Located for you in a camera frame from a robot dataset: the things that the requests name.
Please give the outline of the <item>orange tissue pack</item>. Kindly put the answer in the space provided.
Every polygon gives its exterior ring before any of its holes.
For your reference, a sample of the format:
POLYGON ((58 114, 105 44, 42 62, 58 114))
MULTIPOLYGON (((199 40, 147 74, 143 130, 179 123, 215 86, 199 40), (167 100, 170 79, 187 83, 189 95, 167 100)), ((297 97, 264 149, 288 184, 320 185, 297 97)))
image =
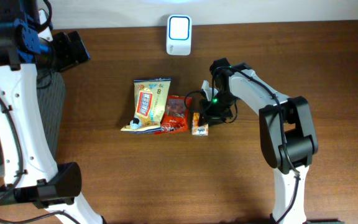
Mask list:
POLYGON ((193 113, 191 134, 193 136, 207 136, 209 134, 208 124, 200 124, 200 114, 193 113))

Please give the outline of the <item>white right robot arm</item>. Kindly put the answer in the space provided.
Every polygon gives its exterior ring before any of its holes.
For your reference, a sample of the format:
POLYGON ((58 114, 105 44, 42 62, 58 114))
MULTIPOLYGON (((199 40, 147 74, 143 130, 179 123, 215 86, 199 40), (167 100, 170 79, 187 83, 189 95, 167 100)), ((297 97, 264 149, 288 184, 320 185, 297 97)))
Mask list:
POLYGON ((211 82, 203 82, 201 120, 210 126, 231 123, 238 101, 259 117, 260 147, 272 168, 275 205, 270 223, 306 223, 305 182, 318 140, 308 101, 289 97, 261 80, 246 63, 231 65, 215 60, 209 71, 211 82))

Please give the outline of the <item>yellow snack bag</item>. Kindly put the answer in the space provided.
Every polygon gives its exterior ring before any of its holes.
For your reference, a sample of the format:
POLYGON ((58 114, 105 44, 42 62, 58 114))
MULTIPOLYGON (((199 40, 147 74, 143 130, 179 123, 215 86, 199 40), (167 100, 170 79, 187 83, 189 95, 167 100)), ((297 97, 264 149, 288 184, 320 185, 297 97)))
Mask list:
POLYGON ((161 121, 170 88, 171 78, 134 80, 134 116, 121 131, 134 134, 162 130, 161 121))

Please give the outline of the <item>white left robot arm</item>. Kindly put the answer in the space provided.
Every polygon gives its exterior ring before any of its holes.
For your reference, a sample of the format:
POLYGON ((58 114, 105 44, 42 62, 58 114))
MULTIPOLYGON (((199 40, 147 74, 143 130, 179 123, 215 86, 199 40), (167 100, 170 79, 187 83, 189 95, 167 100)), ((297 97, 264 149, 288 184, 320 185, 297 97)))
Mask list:
POLYGON ((0 1, 0 205, 32 203, 62 223, 104 223, 81 192, 75 162, 57 164, 45 137, 38 72, 63 72, 90 55, 75 31, 52 34, 52 9, 36 1, 0 1))

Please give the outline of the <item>red snack bag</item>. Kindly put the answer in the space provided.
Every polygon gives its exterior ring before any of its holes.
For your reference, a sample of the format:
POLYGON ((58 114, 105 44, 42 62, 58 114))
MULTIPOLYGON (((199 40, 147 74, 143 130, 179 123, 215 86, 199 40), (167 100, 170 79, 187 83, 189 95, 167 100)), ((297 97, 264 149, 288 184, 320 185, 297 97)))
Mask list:
POLYGON ((192 97, 169 95, 161 122, 161 131, 156 131, 155 135, 165 133, 180 133, 188 130, 189 110, 185 106, 190 106, 192 97))

